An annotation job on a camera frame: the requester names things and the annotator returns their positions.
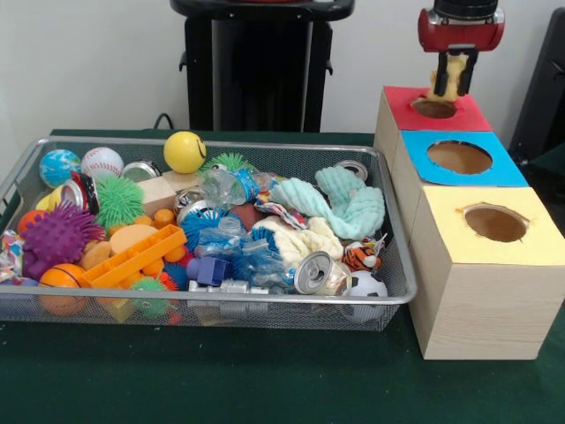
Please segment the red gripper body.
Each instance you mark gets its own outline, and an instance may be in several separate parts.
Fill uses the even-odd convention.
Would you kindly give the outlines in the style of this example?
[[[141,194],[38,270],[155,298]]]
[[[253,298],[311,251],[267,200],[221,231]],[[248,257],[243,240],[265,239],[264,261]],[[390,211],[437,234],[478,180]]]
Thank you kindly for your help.
[[[492,51],[500,44],[504,27],[501,8],[488,17],[472,20],[442,17],[433,9],[423,9],[418,17],[418,40],[424,52]]]

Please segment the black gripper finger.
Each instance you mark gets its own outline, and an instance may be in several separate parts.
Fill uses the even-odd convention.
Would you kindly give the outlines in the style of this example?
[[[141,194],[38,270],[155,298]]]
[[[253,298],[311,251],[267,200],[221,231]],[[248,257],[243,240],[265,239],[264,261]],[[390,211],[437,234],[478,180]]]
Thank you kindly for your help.
[[[474,67],[478,60],[478,51],[476,49],[462,50],[459,57],[464,58],[464,68],[459,77],[457,93],[467,95],[470,90]]]
[[[445,95],[448,86],[448,52],[440,51],[435,76],[434,93]]]

